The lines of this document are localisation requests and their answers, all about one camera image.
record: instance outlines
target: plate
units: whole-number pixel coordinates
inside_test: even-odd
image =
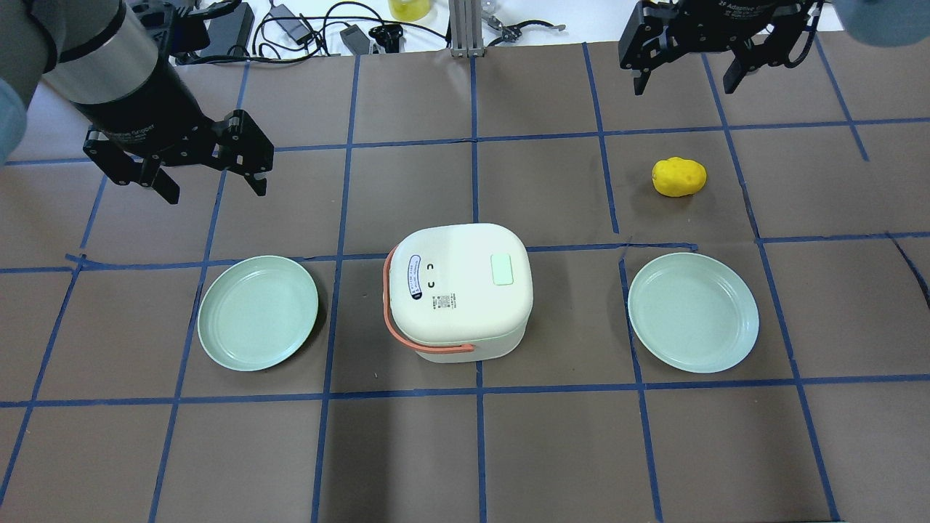
[[[735,366],[759,335],[759,309],[732,269],[675,252],[647,263],[630,285],[630,323],[645,348],[689,372]]]
[[[319,297],[298,263],[258,256],[233,265],[206,291],[197,336],[206,354],[233,370],[281,363],[310,336]]]

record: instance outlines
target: black cable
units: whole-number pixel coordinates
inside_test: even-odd
[[[336,17],[329,16],[331,15],[332,10],[334,8],[338,6],[342,6],[342,5],[357,5],[357,6],[365,7],[368,10],[370,10],[373,14],[375,14],[377,18],[363,17],[363,16],[336,16]],[[277,42],[273,42],[269,40],[264,33],[265,24],[272,22],[272,21],[277,21],[277,20],[301,20],[303,21],[303,23],[307,25],[308,29],[311,32],[311,39],[308,40],[307,43],[303,47],[288,47],[288,46],[285,46],[284,44],[279,44]],[[321,31],[314,30],[313,27],[310,25],[309,20],[323,20],[324,25]],[[346,1],[346,2],[338,2],[335,5],[333,5],[327,11],[327,14],[323,17],[305,17],[303,15],[294,16],[294,17],[273,17],[270,15],[265,15],[265,17],[261,20],[261,22],[259,22],[258,27],[255,28],[255,32],[252,34],[252,42],[251,42],[251,47],[252,47],[251,55],[252,56],[248,56],[246,52],[246,56],[212,55],[212,56],[206,56],[206,57],[192,57],[193,60],[186,60],[183,63],[184,64],[235,63],[235,62],[242,62],[242,61],[256,61],[259,63],[297,63],[300,61],[307,60],[310,57],[317,56],[321,52],[326,54],[327,56],[330,56],[328,48],[327,48],[327,44],[326,44],[326,35],[325,35],[326,28],[332,25],[335,25],[335,24],[339,24],[339,23],[345,25],[346,27],[351,27],[351,25],[347,23],[345,20],[375,21],[375,22],[380,23],[381,25],[388,24],[388,23],[397,23],[400,25],[405,25],[407,27],[413,27],[416,29],[420,29],[430,34],[434,34],[435,36],[442,38],[445,41],[444,35],[434,31],[433,29],[430,29],[429,27],[419,25],[416,23],[399,21],[399,20],[385,20],[380,16],[380,14],[376,10],[374,10],[373,8],[369,6],[366,6],[359,2]],[[540,21],[541,22],[541,20],[528,20],[528,21],[533,21],[533,22]],[[258,42],[259,34],[261,34],[261,37],[264,40],[264,42],[261,42],[261,43]],[[311,43],[316,44],[316,48],[313,51],[310,51]],[[262,49],[264,49],[265,47],[270,47],[271,49],[274,49],[275,54],[278,57],[280,57],[281,55],[277,51],[277,48],[285,49],[288,51],[294,51],[294,52],[305,51],[307,52],[307,54],[300,56],[300,57],[293,58],[293,59],[268,58],[263,55]]]
[[[814,15],[814,20],[811,21],[810,32],[807,34],[807,41],[804,42],[804,49],[801,50],[801,54],[798,55],[798,58],[791,60],[788,59],[785,61],[785,67],[788,69],[794,69],[795,67],[801,65],[801,62],[807,58],[807,53],[810,52],[811,46],[814,45],[814,37],[817,35],[817,24],[820,22],[820,13],[823,9],[824,0],[817,0],[817,14]]]
[[[243,52],[244,55],[247,55],[247,54],[248,54],[248,49],[246,48],[246,46],[243,46],[242,44],[233,44],[233,45],[231,45],[230,48],[226,49],[226,54],[232,55],[232,53],[235,51],[235,49],[236,49],[237,47],[241,47],[241,48],[242,48],[242,52]]]
[[[269,23],[269,22],[276,21],[276,20],[323,20],[323,19],[325,19],[325,18],[326,18],[326,17],[302,17],[302,16],[295,16],[295,17],[270,17],[270,16],[266,16],[261,22],[259,22],[259,25],[258,25],[258,26],[256,27],[256,29],[255,29],[255,34],[253,34],[253,36],[252,36],[252,39],[253,39],[253,49],[255,49],[255,48],[254,48],[254,45],[255,45],[254,43],[255,43],[255,41],[256,41],[256,40],[255,40],[256,37],[258,36],[259,32],[261,32],[261,31],[264,29],[265,24],[267,24],[267,23]],[[417,28],[417,29],[421,29],[422,31],[425,31],[425,32],[427,32],[427,33],[434,34],[435,36],[437,36],[437,37],[439,37],[439,38],[442,38],[443,41],[445,41],[445,36],[444,36],[444,35],[442,35],[442,34],[440,34],[440,33],[437,33],[436,31],[434,31],[433,29],[430,29],[429,27],[426,27],[426,26],[423,26],[423,25],[418,25],[418,24],[416,24],[416,23],[410,23],[410,22],[398,21],[398,20],[375,19],[375,18],[363,17],[363,16],[339,16],[339,17],[332,17],[332,16],[331,16],[331,17],[328,17],[328,18],[329,18],[330,20],[367,20],[367,21],[376,21],[376,22],[380,22],[380,23],[382,23],[382,24],[384,24],[384,23],[399,23],[399,24],[401,24],[401,25],[405,25],[405,26],[408,26],[408,27],[414,27],[414,28]]]
[[[190,18],[194,20],[212,20],[224,15],[228,15],[235,11],[239,4],[242,4],[242,0],[228,0],[226,2],[217,2],[211,4],[206,9],[195,9],[192,7],[183,7],[179,14],[183,18]]]
[[[366,6],[365,4],[363,4],[363,3],[361,3],[361,2],[353,2],[353,0],[345,0],[345,1],[343,1],[343,2],[337,2],[337,3],[333,4],[332,6],[330,6],[330,7],[329,7],[329,10],[328,10],[328,11],[326,12],[326,14],[323,16],[323,25],[326,25],[326,21],[329,20],[329,15],[333,14],[333,10],[336,9],[336,7],[339,7],[339,6],[359,6],[359,7],[364,7],[365,9],[368,9],[369,11],[372,12],[372,14],[375,15],[375,18],[378,19],[378,21],[381,23],[381,25],[384,25],[384,19],[381,17],[381,15],[380,15],[375,9],[371,8],[370,6]]]
[[[278,60],[281,59],[281,53],[279,53],[278,50],[275,49],[274,46],[271,45],[271,44],[269,44],[268,42],[262,42],[262,43],[259,44],[259,56],[261,56],[261,57],[264,57],[264,56],[265,56],[265,53],[263,53],[263,52],[261,51],[261,47],[262,47],[262,46],[268,46],[272,51],[274,51],[274,55],[277,57],[277,59],[278,59]]]

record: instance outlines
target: charger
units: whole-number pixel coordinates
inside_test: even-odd
[[[371,52],[371,40],[365,35],[358,25],[351,25],[339,32],[342,37],[342,43],[352,52],[353,55],[366,55]]]
[[[284,4],[278,4],[272,7],[272,9],[268,11],[268,14],[275,19],[274,21],[281,26],[281,29],[285,30],[285,33],[291,37],[291,40],[297,42],[298,45],[303,46],[313,38],[313,32],[304,25],[302,21],[293,20],[296,18],[294,13]]]

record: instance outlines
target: rice cooker label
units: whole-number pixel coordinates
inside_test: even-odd
[[[410,289],[410,297],[414,300],[423,297],[423,289],[419,287],[419,261],[420,256],[414,254],[407,265],[407,286]]]

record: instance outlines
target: yellow bottle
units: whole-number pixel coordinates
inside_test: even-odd
[[[391,15],[395,20],[415,21],[430,12],[430,0],[389,0]]]

